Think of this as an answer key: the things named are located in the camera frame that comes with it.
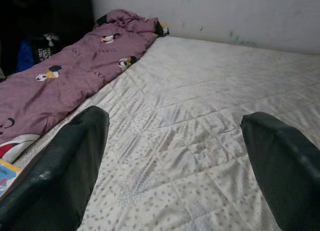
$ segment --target mattress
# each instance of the mattress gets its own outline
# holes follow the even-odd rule
[[[158,38],[14,164],[96,105],[109,136],[79,231],[279,231],[239,124],[263,111],[320,147],[319,102],[320,56]]]

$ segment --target blue cloth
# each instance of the blue cloth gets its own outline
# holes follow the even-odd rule
[[[18,52],[18,63],[16,72],[22,72],[31,68],[35,64],[34,57],[32,55],[32,49],[29,43],[25,40],[21,41],[20,49]]]

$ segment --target cartoon penguin print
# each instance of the cartoon penguin print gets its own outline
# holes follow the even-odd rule
[[[59,77],[59,70],[61,70],[62,67],[60,65],[53,65],[49,68],[49,72],[44,74],[39,74],[35,80],[36,81],[45,81],[46,79],[56,79]]]
[[[101,37],[101,41],[105,44],[111,44],[117,37],[120,36],[120,33],[115,33],[114,35],[110,35],[110,36],[102,36]]]
[[[122,69],[122,71],[125,71],[130,65],[133,65],[137,61],[138,60],[135,56],[131,56],[120,59],[117,64]]]

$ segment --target colorful book cover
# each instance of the colorful book cover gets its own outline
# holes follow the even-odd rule
[[[0,196],[9,188],[21,169],[0,159]]]

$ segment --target black bag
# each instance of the black bag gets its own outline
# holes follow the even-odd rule
[[[109,115],[91,106],[61,128],[0,197],[0,231],[76,231],[104,155]]]
[[[319,231],[319,149],[265,112],[243,116],[241,129],[254,175],[281,230]]]
[[[51,55],[60,52],[62,49],[60,39],[52,33],[30,37],[28,43],[32,50],[34,64],[46,60]]]

